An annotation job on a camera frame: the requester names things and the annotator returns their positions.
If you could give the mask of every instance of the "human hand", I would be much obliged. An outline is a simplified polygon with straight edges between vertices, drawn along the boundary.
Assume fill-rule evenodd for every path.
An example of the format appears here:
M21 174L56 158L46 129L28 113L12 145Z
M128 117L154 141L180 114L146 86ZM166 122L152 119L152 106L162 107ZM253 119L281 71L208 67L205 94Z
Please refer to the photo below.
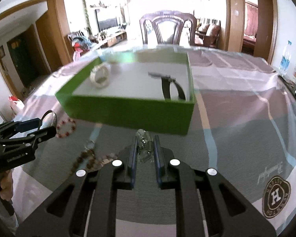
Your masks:
M11 200L13 197L13 178L12 170L0 173L0 186L2 190L0 191L0 197L3 200Z

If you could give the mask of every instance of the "round brown emblem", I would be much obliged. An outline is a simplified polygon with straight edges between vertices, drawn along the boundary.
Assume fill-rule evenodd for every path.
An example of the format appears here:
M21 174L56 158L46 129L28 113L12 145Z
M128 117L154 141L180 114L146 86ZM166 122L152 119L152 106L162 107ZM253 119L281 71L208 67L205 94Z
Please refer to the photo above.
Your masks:
M262 211L266 218L277 216L288 202L290 184L280 176L274 176L266 185L262 199Z

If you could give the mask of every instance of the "silver screw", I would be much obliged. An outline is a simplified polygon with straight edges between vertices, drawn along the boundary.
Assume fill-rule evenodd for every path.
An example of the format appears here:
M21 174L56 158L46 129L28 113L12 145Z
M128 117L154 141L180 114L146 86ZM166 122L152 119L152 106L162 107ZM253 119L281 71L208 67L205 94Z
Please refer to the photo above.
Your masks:
M217 175L217 170L214 169L214 168L209 168L209 169L207 170L207 173L208 173L209 175L214 176L214 175Z
M120 166L120 165L122 165L122 164L123 164L123 162L120 161L120 160L114 160L114 161L112 162L112 165L113 165L113 166Z
M85 174L86 174L86 171L83 169L80 169L76 172L76 175L79 177L84 176Z
M173 160L170 160L170 164L173 166L178 166L180 164L180 161L177 159L173 159Z

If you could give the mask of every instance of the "tv stand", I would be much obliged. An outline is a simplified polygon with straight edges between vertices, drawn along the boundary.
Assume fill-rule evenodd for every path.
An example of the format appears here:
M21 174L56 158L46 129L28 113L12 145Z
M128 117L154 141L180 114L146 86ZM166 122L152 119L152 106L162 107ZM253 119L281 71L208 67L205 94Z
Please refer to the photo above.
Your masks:
M127 33L125 30L121 30L95 44L92 47L92 50L97 50L99 48L109 48L124 40L127 40Z

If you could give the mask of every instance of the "green box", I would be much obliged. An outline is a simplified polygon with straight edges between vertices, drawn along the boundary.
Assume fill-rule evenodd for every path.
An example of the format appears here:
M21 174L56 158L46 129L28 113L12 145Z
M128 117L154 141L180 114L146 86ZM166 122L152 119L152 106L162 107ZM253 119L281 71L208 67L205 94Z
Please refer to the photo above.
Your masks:
M186 64L190 99L189 101L170 99L147 100L74 95L74 90L89 77L93 67L101 64L103 61ZM68 116L75 119L180 135L185 135L188 132L195 104L193 79L187 54L164 50L105 54L101 58L96 58L79 71L55 96Z

